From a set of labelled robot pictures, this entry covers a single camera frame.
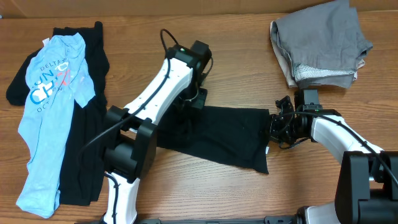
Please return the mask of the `black t-shirt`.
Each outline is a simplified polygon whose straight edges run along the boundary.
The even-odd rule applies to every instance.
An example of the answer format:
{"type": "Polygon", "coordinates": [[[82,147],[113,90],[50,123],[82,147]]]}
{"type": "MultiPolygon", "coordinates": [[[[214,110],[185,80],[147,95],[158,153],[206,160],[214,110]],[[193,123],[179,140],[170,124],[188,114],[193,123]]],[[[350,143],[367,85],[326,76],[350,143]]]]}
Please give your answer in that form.
{"type": "Polygon", "coordinates": [[[268,174],[267,109],[171,107],[158,125],[157,145],[191,156],[268,174]]]}

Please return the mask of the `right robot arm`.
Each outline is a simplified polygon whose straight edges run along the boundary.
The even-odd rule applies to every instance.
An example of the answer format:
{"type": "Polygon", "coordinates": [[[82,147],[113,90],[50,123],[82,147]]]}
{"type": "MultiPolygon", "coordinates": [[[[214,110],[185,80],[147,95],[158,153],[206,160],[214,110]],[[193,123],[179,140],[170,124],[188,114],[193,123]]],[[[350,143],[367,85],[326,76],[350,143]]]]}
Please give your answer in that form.
{"type": "Polygon", "coordinates": [[[271,116],[269,133],[280,149],[317,142],[341,168],[333,202],[266,217],[265,223],[397,223],[397,152],[371,144],[339,112],[324,109],[316,89],[298,90],[275,105],[279,112],[271,116]]]}

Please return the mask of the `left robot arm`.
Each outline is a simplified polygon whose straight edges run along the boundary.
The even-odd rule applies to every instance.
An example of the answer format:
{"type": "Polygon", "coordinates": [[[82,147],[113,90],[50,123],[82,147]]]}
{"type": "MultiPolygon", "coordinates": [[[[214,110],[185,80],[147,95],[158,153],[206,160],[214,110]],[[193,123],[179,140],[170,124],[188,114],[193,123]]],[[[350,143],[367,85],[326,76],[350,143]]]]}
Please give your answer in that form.
{"type": "Polygon", "coordinates": [[[212,52],[199,40],[188,49],[179,44],[167,49],[164,64],[146,89],[124,108],[112,106],[106,113],[110,130],[102,153],[109,181],[106,213],[100,223],[134,223],[140,181],[150,169],[157,147],[157,126],[165,112],[200,111],[207,90],[201,88],[204,69],[212,65],[212,52]]]}

